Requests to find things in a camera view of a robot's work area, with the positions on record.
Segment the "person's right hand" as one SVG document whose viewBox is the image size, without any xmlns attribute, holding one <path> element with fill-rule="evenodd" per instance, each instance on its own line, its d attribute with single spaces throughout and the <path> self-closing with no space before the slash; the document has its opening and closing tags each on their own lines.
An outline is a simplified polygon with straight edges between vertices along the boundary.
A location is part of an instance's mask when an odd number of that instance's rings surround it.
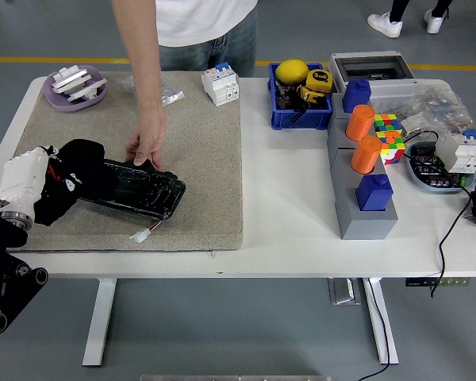
<svg viewBox="0 0 476 381">
<path fill-rule="evenodd" d="M 136 166 L 149 160 L 156 170 L 163 171 L 161 150 L 166 135 L 167 117 L 163 108 L 141 110 L 125 142 L 125 160 L 132 161 Z"/>
</svg>

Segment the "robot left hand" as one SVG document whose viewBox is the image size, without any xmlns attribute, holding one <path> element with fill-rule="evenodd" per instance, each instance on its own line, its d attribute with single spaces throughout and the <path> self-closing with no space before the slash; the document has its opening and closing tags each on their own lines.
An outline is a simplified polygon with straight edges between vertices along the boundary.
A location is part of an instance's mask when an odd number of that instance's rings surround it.
<svg viewBox="0 0 476 381">
<path fill-rule="evenodd" d="M 5 219 L 50 225 L 75 204 L 82 181 L 59 153 L 52 145 L 39 146 L 5 162 L 0 183 Z"/>
</svg>

